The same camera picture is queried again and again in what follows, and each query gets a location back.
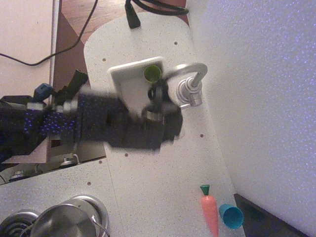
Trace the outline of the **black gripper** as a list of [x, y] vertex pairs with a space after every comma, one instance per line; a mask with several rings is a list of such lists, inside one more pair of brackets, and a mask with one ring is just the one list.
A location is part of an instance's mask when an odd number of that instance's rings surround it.
[[171, 103], [168, 89], [165, 80], [150, 87], [148, 98], [154, 108], [146, 107], [141, 117], [123, 112], [109, 118], [106, 143], [113, 148], [155, 151], [173, 142], [180, 135], [183, 116], [180, 107]]

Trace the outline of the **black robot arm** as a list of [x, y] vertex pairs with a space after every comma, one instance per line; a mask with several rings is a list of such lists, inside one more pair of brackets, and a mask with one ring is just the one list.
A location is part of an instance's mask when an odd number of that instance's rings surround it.
[[105, 142], [113, 148], [157, 151], [180, 135], [183, 116], [163, 85], [140, 115], [129, 111], [116, 93], [82, 88], [63, 105], [28, 103], [0, 108], [0, 159], [33, 152], [46, 138], [62, 143]]

